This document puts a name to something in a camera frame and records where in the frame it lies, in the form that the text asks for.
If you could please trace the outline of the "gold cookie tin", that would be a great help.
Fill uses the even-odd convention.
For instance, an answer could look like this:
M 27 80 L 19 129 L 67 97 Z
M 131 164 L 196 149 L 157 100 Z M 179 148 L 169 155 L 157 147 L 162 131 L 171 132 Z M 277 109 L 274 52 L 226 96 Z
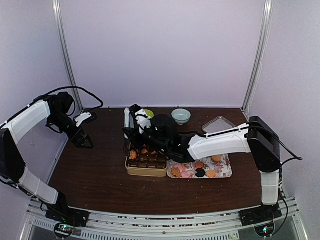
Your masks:
M 142 150 L 134 149 L 131 145 L 130 158 L 125 159 L 125 168 L 131 176 L 165 177 L 168 162 L 164 154 L 151 151 L 146 145 Z

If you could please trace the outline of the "metal serving tongs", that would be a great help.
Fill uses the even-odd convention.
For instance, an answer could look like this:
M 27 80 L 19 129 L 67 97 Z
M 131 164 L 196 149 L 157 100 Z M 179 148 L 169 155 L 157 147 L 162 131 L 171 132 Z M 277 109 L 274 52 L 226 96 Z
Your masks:
M 128 139 L 124 139 L 123 152 L 124 155 L 129 159 L 131 156 L 131 142 Z

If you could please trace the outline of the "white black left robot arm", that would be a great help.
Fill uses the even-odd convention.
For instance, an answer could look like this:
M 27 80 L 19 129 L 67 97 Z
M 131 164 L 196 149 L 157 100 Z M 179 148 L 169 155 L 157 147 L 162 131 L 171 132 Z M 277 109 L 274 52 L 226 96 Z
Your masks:
M 0 88 L 1 121 L 22 107 L 26 103 L 23 100 L 28 101 L 28 97 L 22 96 L 24 93 L 26 92 L 22 91 L 18 96 L 19 92 L 14 93 L 13 88 Z M 101 197 L 99 194 L 104 191 L 101 180 L 105 179 L 98 166 L 99 149 L 78 149 L 68 141 L 61 159 L 54 160 L 60 147 L 63 148 L 63 138 L 66 135 L 54 133 L 45 127 L 45 122 L 39 123 L 17 146 L 26 166 L 46 182 L 55 165 L 57 168 L 50 186 L 66 194 L 71 207 L 99 210 L 99 204 L 94 203 L 97 202 L 94 199 Z M 30 199 L 21 191 L 0 183 L 0 217 L 9 218 L 12 214 L 18 219 L 22 218 L 29 202 Z

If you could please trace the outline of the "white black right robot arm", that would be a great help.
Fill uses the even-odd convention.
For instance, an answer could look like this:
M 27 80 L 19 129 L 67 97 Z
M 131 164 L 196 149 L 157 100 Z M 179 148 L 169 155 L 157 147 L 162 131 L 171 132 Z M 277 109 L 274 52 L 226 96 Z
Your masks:
M 135 150 L 146 145 L 180 164 L 193 163 L 211 156 L 251 153 L 260 172 L 261 205 L 240 211 L 243 226 L 273 221 L 282 216 L 278 203 L 283 163 L 280 148 L 285 144 L 258 116 L 234 128 L 215 133 L 179 133 L 168 115 L 149 117 L 134 105 L 124 110 L 124 136 Z

